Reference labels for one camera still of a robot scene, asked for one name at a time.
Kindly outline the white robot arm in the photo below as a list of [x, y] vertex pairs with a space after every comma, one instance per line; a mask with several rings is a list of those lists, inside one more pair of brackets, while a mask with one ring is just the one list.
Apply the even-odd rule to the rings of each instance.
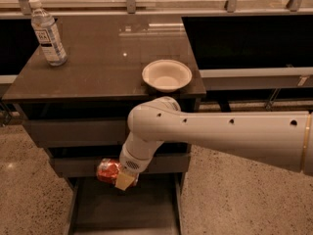
[[127, 189], [165, 142], [184, 142], [306, 175], [313, 174], [309, 112], [184, 113], [160, 97], [134, 107], [115, 187]]

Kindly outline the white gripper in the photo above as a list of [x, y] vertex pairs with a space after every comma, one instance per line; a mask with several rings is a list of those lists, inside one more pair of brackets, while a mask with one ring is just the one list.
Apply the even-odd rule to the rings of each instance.
[[137, 178], [133, 173], [145, 171], [151, 160], [152, 159], [136, 159], [127, 150], [122, 150], [119, 155], [119, 161], [123, 167], [132, 173], [121, 171], [116, 177], [115, 187], [125, 191], [130, 186], [133, 186]]

